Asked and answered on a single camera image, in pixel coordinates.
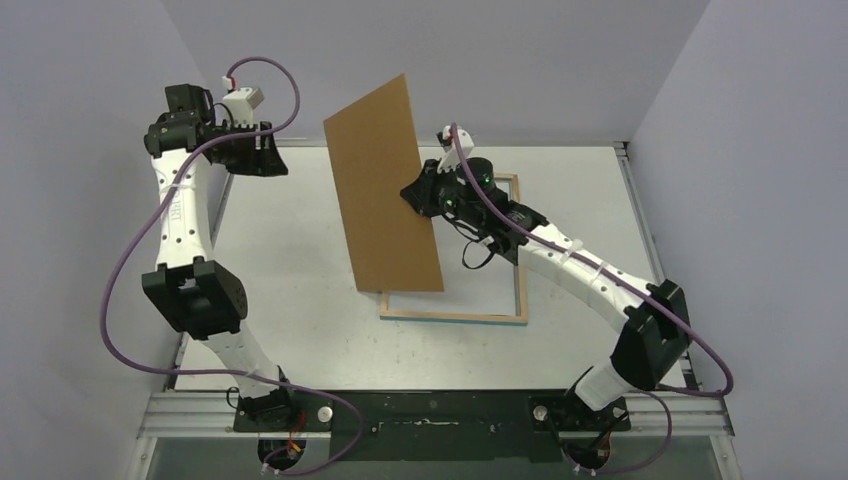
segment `metal bolt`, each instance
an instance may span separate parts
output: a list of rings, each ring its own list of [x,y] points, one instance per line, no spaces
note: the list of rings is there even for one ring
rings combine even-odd
[[[330,407],[321,407],[318,409],[318,421],[327,423],[333,418],[333,409]]]
[[[548,418],[548,408],[544,405],[539,405],[538,407],[533,409],[533,418],[538,421],[543,421]]]

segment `white table surface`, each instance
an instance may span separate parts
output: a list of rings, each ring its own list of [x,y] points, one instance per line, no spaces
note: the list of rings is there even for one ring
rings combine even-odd
[[[326,148],[280,152],[288,177],[233,180],[215,258],[244,282],[246,321],[293,382],[336,390],[567,388],[612,352],[616,335],[601,317],[532,272],[527,326],[380,320],[379,295],[354,287]],[[421,149],[422,158],[440,153]],[[566,235],[653,279],[612,148],[480,147],[474,154],[497,172],[518,174],[522,203]],[[181,366],[222,367],[193,340]],[[681,369],[665,383],[683,386]],[[234,385],[228,376],[180,376],[175,388]]]

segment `zip tie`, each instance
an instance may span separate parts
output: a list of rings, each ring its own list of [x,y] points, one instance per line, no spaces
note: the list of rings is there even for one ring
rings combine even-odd
[[[592,280],[589,280],[589,287],[590,287],[590,288],[592,287],[592,285],[593,285],[596,281],[598,281],[598,278],[601,276],[601,272],[603,272],[604,270],[606,270],[606,268],[607,268],[608,266],[609,266],[609,262],[606,262],[606,261],[602,261],[602,262],[601,262],[601,264],[600,264],[600,265],[598,265],[598,269],[597,269],[597,270],[595,270],[595,276],[594,276],[594,277],[592,277]]]
[[[582,248],[583,248],[583,241],[582,240],[578,240],[576,238],[574,240],[572,240],[571,241],[571,248],[565,248],[565,253],[563,253],[562,256],[560,257],[559,262],[558,262],[559,266],[562,267],[563,265],[565,265],[565,262],[568,261],[568,259],[571,257],[571,255],[573,255],[577,250],[580,250]]]
[[[242,376],[243,377],[251,377],[251,376],[255,375],[257,371],[259,371],[259,364],[254,363],[253,369],[252,370],[245,370],[244,375],[242,375]]]
[[[164,187],[160,188],[159,193],[162,193],[166,190],[170,190],[172,188],[176,188],[177,190],[179,190],[181,188],[191,188],[191,186],[183,185],[182,183],[169,183],[168,185],[165,185]]]

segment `black cable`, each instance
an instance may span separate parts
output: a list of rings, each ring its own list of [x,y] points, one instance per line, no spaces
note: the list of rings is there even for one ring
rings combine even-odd
[[[465,248],[462,249],[462,266],[469,269],[469,270],[479,270],[479,269],[485,267],[486,265],[488,265],[489,262],[491,262],[492,259],[495,258],[495,252],[489,250],[489,256],[486,257],[486,259],[483,260],[483,262],[481,262],[480,265],[477,265],[476,267],[471,267],[465,261],[465,252],[468,251],[468,246],[471,245],[472,243],[480,243],[480,242],[475,242],[475,241],[472,240],[472,241],[469,241],[468,243],[465,244]]]
[[[479,235],[479,233],[477,232],[477,230],[473,229],[470,225],[466,225],[466,224],[464,224],[464,223],[460,223],[460,222],[459,222],[458,220],[456,220],[455,218],[450,218],[450,217],[448,217],[447,215],[445,215],[444,213],[442,214],[442,218],[444,218],[446,222],[448,222],[449,224],[451,224],[451,226],[453,226],[453,228],[457,231],[457,233],[459,233],[460,235],[462,235],[463,237],[465,237],[467,240],[470,240],[470,241],[472,241],[472,242],[479,242],[480,240],[482,240],[482,238],[480,237],[480,235]],[[468,232],[468,233],[470,233],[470,234],[474,235],[474,237],[469,237],[468,235],[466,235],[466,234],[462,233],[462,230],[460,230],[460,228],[462,228],[462,229],[463,229],[463,230],[465,230],[466,232]]]
[[[224,104],[223,104],[223,103],[221,103],[221,102],[216,102],[216,103],[213,103],[213,104],[212,104],[212,108],[215,108],[215,107],[217,107],[218,105],[220,105],[220,106],[224,107],[224,110],[226,110],[226,111],[227,111],[227,116],[228,116],[228,117],[230,117],[230,126],[235,125],[235,124],[236,124],[236,122],[235,122],[235,120],[233,120],[233,111],[232,111],[232,110],[230,110],[230,107],[228,107],[228,106],[224,105]]]
[[[554,439],[554,443],[559,445],[560,448],[565,447],[565,442],[561,438],[559,438],[559,431],[557,430],[556,425],[554,425],[554,419],[552,415],[548,415],[545,417],[545,425],[547,425],[548,431],[551,432],[551,436]]]
[[[230,401],[230,394],[233,392],[239,393],[238,387],[230,387],[227,389],[227,405],[233,407],[235,410],[238,410],[238,407],[236,405],[233,405],[233,403]]]
[[[212,100],[212,92],[204,90],[203,95],[206,97],[206,108],[215,108],[215,102]]]
[[[624,412],[621,415],[615,417],[615,420],[610,422],[609,425],[607,425],[607,428],[600,434],[598,434],[598,436],[595,437],[594,440],[592,440],[592,443],[590,443],[589,446],[585,448],[585,450],[589,452],[597,450],[601,446],[601,443],[603,443],[604,437],[606,437],[608,433],[612,432],[612,429],[615,428],[616,425],[624,421],[624,419],[627,418],[629,415],[630,414],[628,412]],[[578,445],[572,445],[572,447],[582,448]]]

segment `red wire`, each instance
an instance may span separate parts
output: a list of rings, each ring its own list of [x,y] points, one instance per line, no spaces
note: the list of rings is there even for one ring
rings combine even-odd
[[[607,423],[607,426],[612,427],[612,422]],[[606,438],[606,439],[604,439],[603,443],[601,443],[601,446],[600,446],[600,447],[598,447],[598,448],[599,448],[599,449],[603,449],[605,446],[609,446],[609,447],[610,447],[610,450],[611,450],[611,449],[612,449],[612,446],[611,446],[611,445],[610,445],[610,443],[609,443],[609,439],[610,439],[610,437],[611,437],[611,436],[612,436],[612,430],[610,430],[609,432],[607,432],[607,438]],[[609,456],[609,454],[611,453],[611,452],[610,452],[610,450],[607,450],[607,451],[605,452],[604,456],[607,456],[607,457],[608,457],[608,456]]]
[[[303,426],[306,424],[306,412],[301,411],[299,417],[300,420],[298,421],[297,426],[289,432],[289,444],[286,447],[287,453],[291,453],[292,445],[294,445],[294,439],[292,437],[295,433],[299,432],[300,429],[303,428]]]

